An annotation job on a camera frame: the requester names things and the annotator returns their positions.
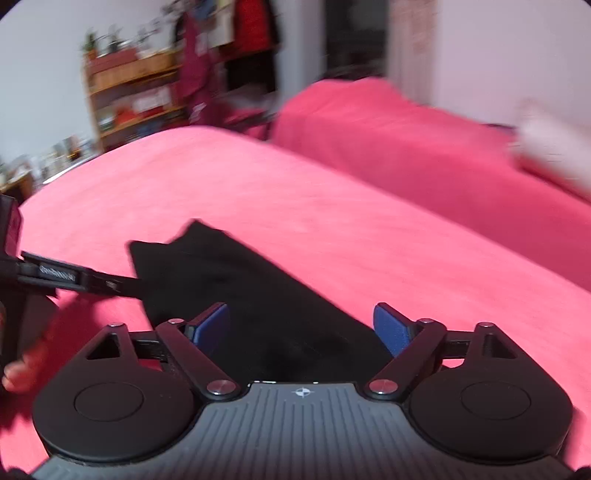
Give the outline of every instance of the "wooden shelf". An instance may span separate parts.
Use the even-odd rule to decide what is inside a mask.
[[[127,79],[124,82],[119,82],[119,83],[116,83],[114,85],[110,85],[105,88],[89,88],[89,94],[91,96],[97,95],[98,93],[106,92],[107,90],[117,88],[121,85],[127,85],[129,83],[139,82],[140,80],[156,80],[156,79],[159,79],[162,77],[167,77],[167,76],[175,73],[180,67],[181,67],[180,65],[174,65],[174,66],[168,67],[166,69],[157,70],[156,72],[144,73],[142,75],[138,75],[138,76],[132,77],[130,79]]]
[[[124,122],[120,125],[117,125],[115,128],[107,130],[106,132],[102,132],[100,134],[100,138],[104,139],[110,135],[117,133],[117,132],[121,132],[122,130],[125,130],[126,128],[134,127],[136,125],[143,124],[144,122],[149,122],[150,120],[153,120],[153,119],[158,118],[160,116],[164,116],[168,113],[178,112],[179,110],[182,110],[183,108],[184,107],[182,107],[182,106],[176,106],[173,108],[169,108],[169,109],[165,110],[164,112],[160,112],[160,113],[157,113],[155,115],[151,115],[146,118],[138,118],[135,120],[129,120],[128,122]]]
[[[4,185],[0,186],[0,193],[6,193],[8,190],[14,187],[20,187],[25,200],[29,198],[33,193],[33,176],[31,172],[23,173],[15,179],[10,179]]]

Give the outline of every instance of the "pink bedspread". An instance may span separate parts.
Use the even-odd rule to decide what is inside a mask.
[[[228,231],[367,325],[386,301],[451,329],[496,322],[591,412],[591,294],[402,200],[272,145],[186,127],[78,168],[23,207],[22,248],[132,275],[126,243],[166,242],[192,218]],[[101,326],[149,328],[138,300],[62,293],[46,377]],[[45,458],[33,395],[2,405],[5,466]],[[589,428],[573,465],[591,460]]]
[[[591,290],[591,205],[513,167],[504,132],[364,79],[312,85],[287,103],[273,136]]]

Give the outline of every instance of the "blue finger pad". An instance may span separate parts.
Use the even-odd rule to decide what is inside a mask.
[[[407,325],[379,305],[374,308],[374,330],[394,357],[398,356],[412,340]]]
[[[230,329],[230,309],[222,305],[195,329],[193,344],[211,355]]]

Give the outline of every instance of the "metal screw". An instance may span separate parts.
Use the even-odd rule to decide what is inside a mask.
[[[390,393],[396,392],[398,384],[392,380],[381,378],[374,380],[369,384],[369,389],[378,395],[389,395]]]
[[[236,390],[236,384],[230,380],[214,380],[207,385],[207,391],[214,395],[228,395]]]

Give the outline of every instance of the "hanging clothes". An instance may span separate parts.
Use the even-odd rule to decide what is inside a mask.
[[[191,13],[193,14],[195,20],[205,22],[216,12],[216,10],[216,0],[197,0],[197,2],[195,2],[195,7],[192,9]]]
[[[270,0],[235,0],[234,41],[220,47],[228,90],[256,83],[267,93],[276,91],[275,51],[280,41]]]
[[[226,115],[217,100],[219,82],[216,59],[209,49],[207,33],[199,31],[197,22],[183,15],[183,65],[179,75],[179,93],[188,107],[189,123],[219,127]]]

